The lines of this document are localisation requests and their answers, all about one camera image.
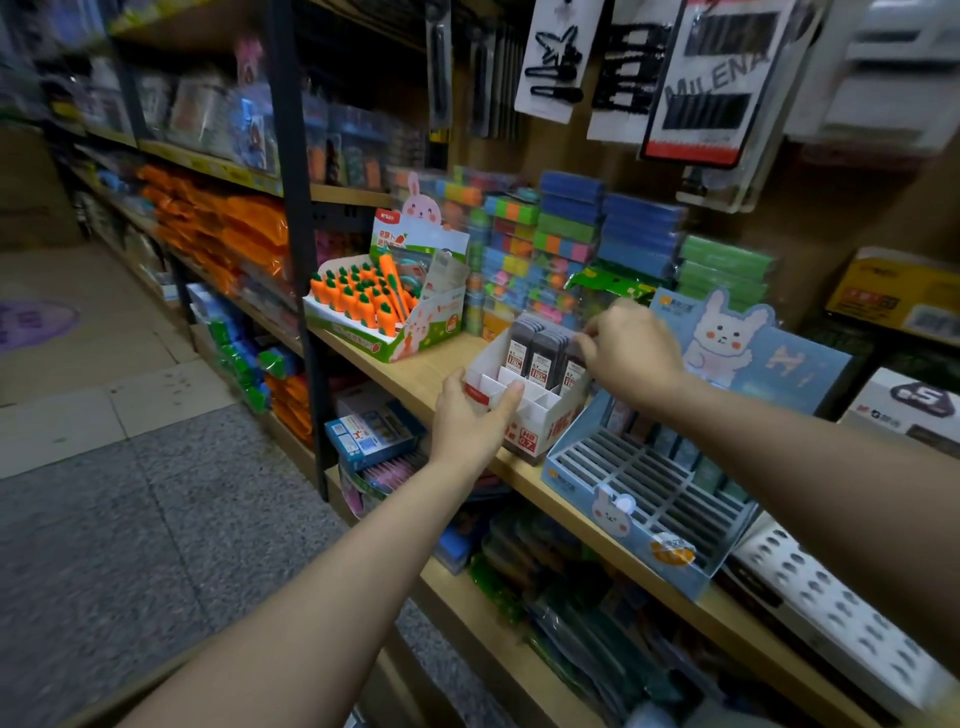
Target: hanging product card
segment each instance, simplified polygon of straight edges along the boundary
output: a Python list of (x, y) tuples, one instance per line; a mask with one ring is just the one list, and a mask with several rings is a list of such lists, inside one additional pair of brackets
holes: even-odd
[(537, 0), (514, 109), (570, 123), (602, 10), (597, 0)]
[(426, 73), (430, 129), (453, 125), (453, 32), (451, 0), (430, 0), (426, 11)]
[(616, 0), (587, 139), (643, 143), (681, 0)]
[(740, 160), (795, 0), (686, 0), (642, 154)]

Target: hair clip card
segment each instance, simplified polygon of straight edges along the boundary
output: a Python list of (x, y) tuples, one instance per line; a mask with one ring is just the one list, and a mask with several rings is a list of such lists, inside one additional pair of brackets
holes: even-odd
[(685, 0), (645, 158), (735, 167), (795, 0)]

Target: wooden shelf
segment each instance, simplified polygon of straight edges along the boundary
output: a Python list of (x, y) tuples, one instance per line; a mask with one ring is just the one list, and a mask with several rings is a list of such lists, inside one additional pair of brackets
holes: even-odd
[[(457, 367), (466, 367), (486, 346), (482, 339), (461, 334), (452, 341), (408, 359), (383, 364), (329, 331), (319, 328), (311, 330), (334, 351), (341, 353), (391, 392), (428, 426), (433, 420), (444, 378)], [(541, 467), (528, 465), (503, 448), (490, 467), (521, 495), (560, 522), (681, 619), (727, 650), (827, 728), (877, 728), (873, 718), (726, 592), (711, 586), (699, 601), (692, 602), (653, 573), (545, 485), (540, 480)]]
[[(337, 468), (324, 475), (330, 505), (344, 521), (356, 524), (340, 492)], [(521, 728), (603, 727), (600, 716), (502, 619), (465, 571), (454, 575), (430, 557), (412, 597)]]
[(353, 189), (352, 187), (335, 187), (331, 184), (311, 184), (310, 199), (315, 203), (394, 208), (394, 198), (386, 192), (371, 192), (369, 189)]
[(129, 134), (116, 132), (113, 129), (105, 129), (104, 127), (95, 127), (90, 124), (84, 125), (84, 128), (88, 134), (99, 136), (102, 139), (109, 139), (110, 141), (115, 141), (117, 144), (124, 144), (128, 147), (133, 147), (136, 149), (136, 139)]
[[(196, 273), (204, 282), (211, 286), (215, 291), (220, 293), (222, 296), (226, 294), (217, 288), (216, 283), (214, 282), (211, 275), (204, 270), (203, 266), (199, 265), (197, 261), (188, 255), (184, 255), (180, 251), (166, 247), (166, 252), (170, 255), (175, 256), (183, 265), (189, 268), (191, 271)], [(264, 329), (269, 331), (273, 336), (276, 337), (276, 340), (279, 341), (283, 346), (289, 349), (291, 352), (295, 353), (300, 358), (303, 358), (303, 344), (300, 339), (295, 339), (289, 333), (287, 333), (283, 328), (278, 326), (272, 319), (267, 318), (267, 316), (259, 308), (254, 306), (252, 303), (242, 299), (240, 297), (227, 296), (227, 298), (236, 305), (241, 311), (250, 316), (254, 321), (260, 324)]]
[[(279, 178), (254, 172), (226, 159), (194, 152), (165, 141), (144, 139), (139, 146), (140, 150), (147, 154), (166, 159), (202, 175), (209, 175), (234, 184), (242, 184), (250, 189), (255, 189), (257, 192), (266, 192), (278, 197), (283, 196), (283, 185)], [(352, 187), (335, 187), (329, 184), (311, 184), (310, 198), (318, 203), (366, 207), (393, 207), (394, 203), (393, 198), (386, 192), (371, 192), (367, 189), (353, 189)]]

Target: white box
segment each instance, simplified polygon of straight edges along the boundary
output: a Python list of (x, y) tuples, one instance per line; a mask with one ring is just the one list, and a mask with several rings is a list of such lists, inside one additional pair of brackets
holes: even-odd
[[(542, 323), (547, 328), (573, 335), (567, 328)], [(580, 414), (587, 401), (591, 379), (584, 374), (561, 397), (562, 385), (548, 390), (503, 366), (509, 348), (510, 330), (507, 329), (470, 362), (464, 376), (464, 387), (477, 403), (478, 409), (490, 411), (500, 403), (510, 384), (518, 379), (523, 382), (523, 402), (507, 426), (504, 446), (533, 462), (553, 447)]]
[(909, 376), (878, 369), (840, 424), (960, 459), (960, 397)]

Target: white bunny cartoon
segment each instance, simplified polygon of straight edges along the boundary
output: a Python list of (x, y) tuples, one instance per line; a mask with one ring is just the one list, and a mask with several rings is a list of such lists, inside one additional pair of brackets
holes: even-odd
[(754, 307), (747, 316), (725, 313), (727, 295), (719, 288), (707, 299), (707, 310), (684, 352), (684, 364), (722, 387), (730, 387), (738, 370), (754, 360), (750, 342), (771, 318), (769, 306)]
[(406, 333), (403, 343), (396, 348), (392, 361), (398, 361), (420, 349), (420, 344), (430, 335), (430, 314), (424, 313), (427, 306), (418, 304), (413, 314), (407, 319)]
[(420, 194), (420, 178), (416, 172), (407, 175), (407, 186), (410, 189), (410, 197), (403, 203), (403, 214), (410, 217), (419, 217), (434, 225), (442, 225), (440, 208), (433, 198)]
[(632, 525), (630, 515), (636, 508), (636, 501), (631, 496), (615, 496), (609, 488), (601, 485), (597, 488), (596, 500), (590, 507), (594, 519), (607, 533), (617, 539), (622, 539), (630, 533)]

